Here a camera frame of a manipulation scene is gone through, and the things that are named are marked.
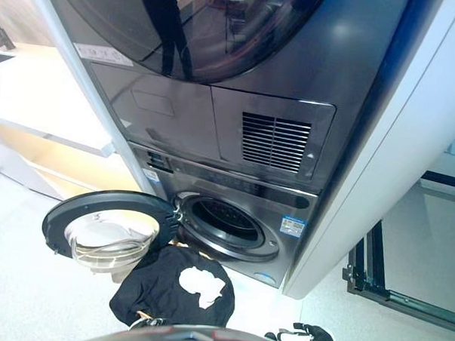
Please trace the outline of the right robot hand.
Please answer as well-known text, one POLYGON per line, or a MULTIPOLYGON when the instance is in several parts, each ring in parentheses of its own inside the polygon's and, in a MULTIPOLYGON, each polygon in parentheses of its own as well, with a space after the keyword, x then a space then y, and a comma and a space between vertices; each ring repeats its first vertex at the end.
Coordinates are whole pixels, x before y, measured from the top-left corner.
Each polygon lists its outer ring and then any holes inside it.
POLYGON ((309 341, 334 341, 334 338, 318 325, 294 322, 291 329, 279 328, 276 333, 268 332, 264 337, 274 341, 282 341, 282 335, 308 337, 309 341))

